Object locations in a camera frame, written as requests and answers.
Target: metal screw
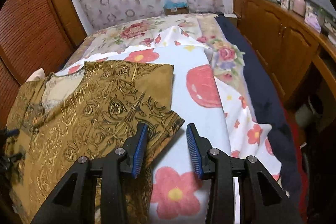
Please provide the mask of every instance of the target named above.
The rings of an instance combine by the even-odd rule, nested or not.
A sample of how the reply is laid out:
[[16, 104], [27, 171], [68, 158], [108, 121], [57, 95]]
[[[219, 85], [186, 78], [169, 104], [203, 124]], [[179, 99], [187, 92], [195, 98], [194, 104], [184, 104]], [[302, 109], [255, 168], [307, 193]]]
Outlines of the metal screw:
[[123, 148], [117, 148], [117, 149], [115, 150], [115, 153], [116, 153], [117, 155], [122, 155], [123, 153], [125, 153], [125, 149], [123, 149]]
[[218, 150], [217, 148], [211, 148], [211, 149], [210, 149], [210, 153], [211, 153], [212, 155], [218, 155], [218, 154], [219, 154], [219, 150]]
[[258, 160], [256, 156], [249, 156], [247, 159], [248, 159], [248, 161], [251, 162], [251, 163], [255, 163], [255, 162], [257, 162], [257, 160]]
[[87, 157], [85, 157], [85, 156], [81, 156], [81, 157], [78, 158], [78, 162], [79, 162], [80, 164], [83, 164], [83, 163], [85, 163], [86, 161], [87, 161]]

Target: cardboard box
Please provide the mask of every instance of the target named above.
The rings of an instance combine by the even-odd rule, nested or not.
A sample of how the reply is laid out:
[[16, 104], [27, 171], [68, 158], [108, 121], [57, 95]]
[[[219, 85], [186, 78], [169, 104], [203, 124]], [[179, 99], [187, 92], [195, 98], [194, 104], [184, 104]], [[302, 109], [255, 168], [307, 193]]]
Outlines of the cardboard box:
[[181, 8], [175, 8], [175, 9], [164, 8], [164, 12], [166, 16], [178, 15], [178, 14], [189, 14], [189, 8], [188, 7], [181, 7]]

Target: cabinet door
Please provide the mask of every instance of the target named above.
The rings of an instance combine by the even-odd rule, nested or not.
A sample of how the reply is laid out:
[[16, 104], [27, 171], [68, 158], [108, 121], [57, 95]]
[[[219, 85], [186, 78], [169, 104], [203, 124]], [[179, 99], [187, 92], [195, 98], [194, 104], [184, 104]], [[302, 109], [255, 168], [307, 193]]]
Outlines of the cabinet door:
[[233, 12], [239, 17], [242, 16], [243, 0], [233, 0]]
[[256, 0], [245, 0], [239, 28], [255, 50], [258, 49], [259, 28], [262, 24], [263, 9]]
[[263, 10], [262, 24], [258, 27], [258, 57], [267, 72], [271, 71], [274, 58], [281, 45], [283, 14], [273, 7]]
[[271, 78], [280, 97], [286, 101], [293, 94], [318, 47], [318, 42], [300, 25], [289, 20], [284, 28], [277, 62]]

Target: red cloth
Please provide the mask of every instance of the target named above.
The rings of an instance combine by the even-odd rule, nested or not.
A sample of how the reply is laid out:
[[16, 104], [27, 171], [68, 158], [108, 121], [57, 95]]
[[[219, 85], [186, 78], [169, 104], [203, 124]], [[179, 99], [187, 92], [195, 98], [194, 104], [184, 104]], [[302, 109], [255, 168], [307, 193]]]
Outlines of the red cloth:
[[291, 128], [292, 134], [293, 134], [293, 140], [296, 150], [296, 160], [297, 160], [297, 167], [299, 170], [299, 173], [301, 175], [301, 181], [302, 181], [302, 192], [300, 197], [300, 203], [299, 203], [299, 211], [301, 214], [301, 217], [303, 221], [306, 223], [307, 219], [307, 205], [306, 204], [306, 195], [308, 190], [308, 178], [307, 174], [302, 169], [302, 154], [300, 150], [300, 142], [299, 142], [299, 127], [295, 121], [292, 121], [292, 119], [289, 119], [288, 113], [285, 110], [285, 116], [286, 120], [289, 124], [289, 127]]

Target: wooden wardrobe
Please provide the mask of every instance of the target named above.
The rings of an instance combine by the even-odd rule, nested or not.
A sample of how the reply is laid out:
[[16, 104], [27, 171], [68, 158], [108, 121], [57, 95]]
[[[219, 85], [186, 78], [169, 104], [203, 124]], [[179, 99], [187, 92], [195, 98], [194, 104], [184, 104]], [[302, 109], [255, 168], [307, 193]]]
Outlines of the wooden wardrobe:
[[51, 0], [7, 0], [0, 10], [0, 129], [20, 85], [39, 68], [56, 72], [75, 51]]

